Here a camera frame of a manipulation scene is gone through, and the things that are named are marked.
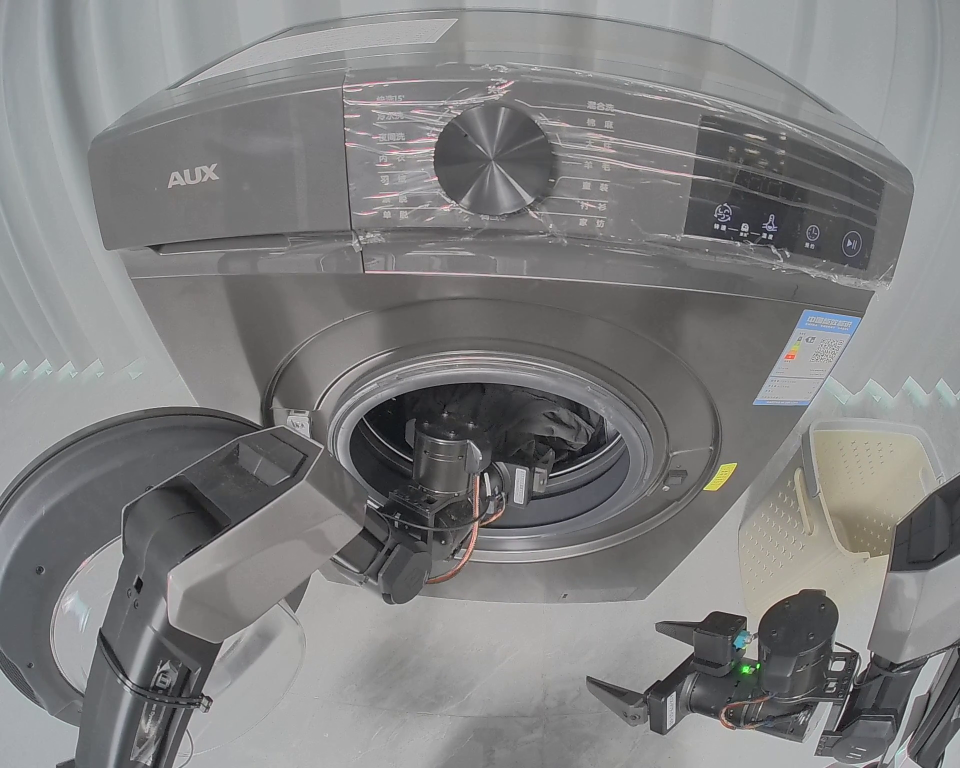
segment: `copper cable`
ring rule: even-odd
[[[476,522],[473,523],[470,528],[470,538],[467,542],[467,549],[464,551],[464,556],[460,559],[456,565],[450,568],[443,576],[435,576],[432,579],[427,579],[426,584],[442,584],[443,582],[448,582],[454,576],[456,576],[460,571],[464,569],[464,565],[467,564],[467,561],[470,559],[470,555],[473,554],[473,547],[477,543],[477,533],[480,531],[480,475],[473,476],[473,518]]]
[[[751,704],[763,704],[764,702],[770,701],[770,698],[770,696],[761,696],[759,699],[747,699],[746,701],[742,702],[730,702],[720,710],[720,725],[722,725],[728,731],[753,731],[754,729],[763,725],[763,723],[750,723],[747,725],[738,726],[735,723],[731,723],[727,719],[727,710],[735,707],[746,707]]]
[[[503,502],[499,506],[500,506],[500,509],[494,512],[492,517],[480,523],[481,528],[483,528],[485,525],[490,525],[492,522],[494,522],[495,520],[499,520],[503,516],[503,513],[507,511],[507,500],[503,499]]]

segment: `aux logo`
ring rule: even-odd
[[[180,171],[174,171],[172,174],[170,174],[170,180],[167,182],[167,189],[171,189],[175,186],[186,186],[187,184],[199,184],[201,181],[219,181],[220,177],[214,173],[216,167],[216,163],[213,163],[212,165],[198,165],[193,169],[193,176],[190,175],[189,168],[184,169],[183,173]]]

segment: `white laundry basket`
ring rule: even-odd
[[[838,604],[878,588],[893,531],[944,480],[926,433],[870,419],[816,421],[740,526],[748,612],[802,588]]]

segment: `start pause button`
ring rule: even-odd
[[[863,238],[856,229],[851,229],[843,236],[843,254],[847,258],[858,255],[861,248],[863,248]]]

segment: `energy label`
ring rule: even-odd
[[[804,310],[754,405],[809,405],[858,325],[851,315]]]

